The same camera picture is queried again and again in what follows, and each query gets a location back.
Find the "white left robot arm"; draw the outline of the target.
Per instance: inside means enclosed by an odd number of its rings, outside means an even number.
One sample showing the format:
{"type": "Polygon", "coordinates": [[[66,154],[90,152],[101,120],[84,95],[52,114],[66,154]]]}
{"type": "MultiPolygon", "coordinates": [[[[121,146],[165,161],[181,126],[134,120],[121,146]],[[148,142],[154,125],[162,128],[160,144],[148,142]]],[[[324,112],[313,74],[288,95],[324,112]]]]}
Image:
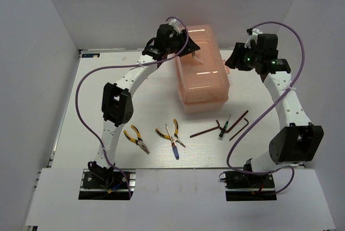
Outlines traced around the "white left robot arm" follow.
{"type": "Polygon", "coordinates": [[[116,147],[124,125],[134,114],[132,97],[135,91],[170,54],[181,57],[199,49],[186,28],[179,30],[173,22],[161,24],[156,37],[148,42],[135,66],[116,83],[104,86],[101,104],[102,144],[95,159],[88,163],[89,171],[95,175],[95,180],[101,187],[109,187],[114,181],[112,171],[116,147]]]}

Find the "pink plastic toolbox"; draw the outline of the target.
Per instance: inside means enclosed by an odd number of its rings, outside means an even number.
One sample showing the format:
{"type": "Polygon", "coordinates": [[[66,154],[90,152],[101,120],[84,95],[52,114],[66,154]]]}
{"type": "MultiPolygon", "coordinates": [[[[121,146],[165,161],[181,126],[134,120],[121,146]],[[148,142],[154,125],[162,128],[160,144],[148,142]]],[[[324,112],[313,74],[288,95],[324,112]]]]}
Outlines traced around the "pink plastic toolbox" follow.
{"type": "Polygon", "coordinates": [[[210,25],[188,27],[200,49],[174,59],[179,97],[185,113],[216,111],[228,101],[230,83],[210,25]]]}

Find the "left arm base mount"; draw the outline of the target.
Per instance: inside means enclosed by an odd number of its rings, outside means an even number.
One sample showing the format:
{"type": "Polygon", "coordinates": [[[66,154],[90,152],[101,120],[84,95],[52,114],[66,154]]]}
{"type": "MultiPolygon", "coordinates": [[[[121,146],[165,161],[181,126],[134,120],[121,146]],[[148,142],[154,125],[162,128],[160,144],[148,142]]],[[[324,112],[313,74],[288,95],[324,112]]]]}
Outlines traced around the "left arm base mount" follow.
{"type": "Polygon", "coordinates": [[[136,171],[125,171],[129,182],[127,187],[125,177],[119,171],[113,171],[113,175],[106,181],[102,181],[88,169],[83,170],[80,183],[78,200],[99,201],[128,201],[129,193],[133,195],[136,181],[136,171]]]}

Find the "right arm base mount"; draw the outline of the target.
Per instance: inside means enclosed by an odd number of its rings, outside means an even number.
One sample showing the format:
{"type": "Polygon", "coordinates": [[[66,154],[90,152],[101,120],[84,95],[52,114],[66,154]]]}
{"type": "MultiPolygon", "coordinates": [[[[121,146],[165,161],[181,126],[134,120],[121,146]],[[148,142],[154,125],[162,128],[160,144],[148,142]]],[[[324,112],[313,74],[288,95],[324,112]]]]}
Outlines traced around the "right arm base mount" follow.
{"type": "Polygon", "coordinates": [[[223,171],[219,180],[225,184],[228,202],[275,201],[277,194],[271,175],[250,175],[236,171],[223,171]]]}

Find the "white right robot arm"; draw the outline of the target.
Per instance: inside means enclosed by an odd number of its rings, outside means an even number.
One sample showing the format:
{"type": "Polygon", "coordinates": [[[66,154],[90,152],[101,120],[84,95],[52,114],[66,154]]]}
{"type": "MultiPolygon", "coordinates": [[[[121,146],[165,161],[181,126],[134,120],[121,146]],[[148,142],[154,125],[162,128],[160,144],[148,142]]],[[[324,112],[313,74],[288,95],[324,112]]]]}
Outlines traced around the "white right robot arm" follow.
{"type": "Polygon", "coordinates": [[[248,159],[240,172],[244,182],[256,187],[263,175],[271,174],[291,164],[312,161],[324,136],[322,126],[314,125],[303,110],[295,89],[291,68],[285,59],[278,57],[278,36],[249,31],[246,43],[236,43],[225,65],[239,71],[260,75],[268,89],[279,119],[280,131],[270,141],[262,155],[248,159]]]}

